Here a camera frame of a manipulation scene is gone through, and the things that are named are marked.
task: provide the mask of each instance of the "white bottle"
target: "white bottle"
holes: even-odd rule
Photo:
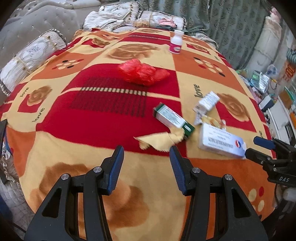
[[[169,51],[171,53],[180,53],[183,44],[182,36],[184,35],[184,32],[181,30],[175,30],[174,33],[174,37],[170,40]]]

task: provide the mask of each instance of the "patterned blanket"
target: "patterned blanket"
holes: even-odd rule
[[[63,173],[86,173],[125,149],[117,187],[104,206],[114,240],[175,240],[180,237],[189,198],[178,190],[168,153],[141,150],[134,137],[165,132],[152,116],[160,102],[194,122],[192,108],[214,91],[220,97],[209,116],[225,119],[227,131],[247,147],[253,138],[270,138],[253,96],[227,63],[207,43],[183,36],[180,54],[168,51],[173,32],[139,28],[120,34],[79,30],[72,43],[57,51],[23,80],[0,108],[8,119],[7,138],[25,198],[36,211]],[[124,81],[118,64],[138,58],[164,68],[170,76],[151,87]],[[210,175],[231,174],[264,219],[272,211],[274,184],[260,165],[198,148],[200,128],[178,144],[184,157]],[[208,238],[213,236],[215,200],[211,199]],[[79,209],[80,235],[83,210]]]

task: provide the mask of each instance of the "bottle cap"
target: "bottle cap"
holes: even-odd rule
[[[174,33],[175,33],[176,35],[180,35],[180,36],[183,36],[183,35],[184,35],[184,32],[181,31],[181,30],[175,30]]]

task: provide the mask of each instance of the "metal screw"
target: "metal screw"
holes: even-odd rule
[[[232,176],[230,174],[226,174],[225,175],[225,179],[228,180],[228,181],[231,181],[232,180]]]
[[[63,180],[67,180],[69,178],[69,174],[65,173],[61,176]]]
[[[94,172],[95,173],[98,173],[98,172],[101,172],[102,171],[102,168],[101,167],[95,167],[94,168]]]
[[[192,168],[192,171],[193,171],[194,173],[200,173],[200,169],[199,169],[198,167],[193,167],[193,168]]]

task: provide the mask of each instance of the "blue and red logo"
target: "blue and red logo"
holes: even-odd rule
[[[241,146],[242,146],[238,140],[235,141],[235,145],[237,148],[241,148]]]

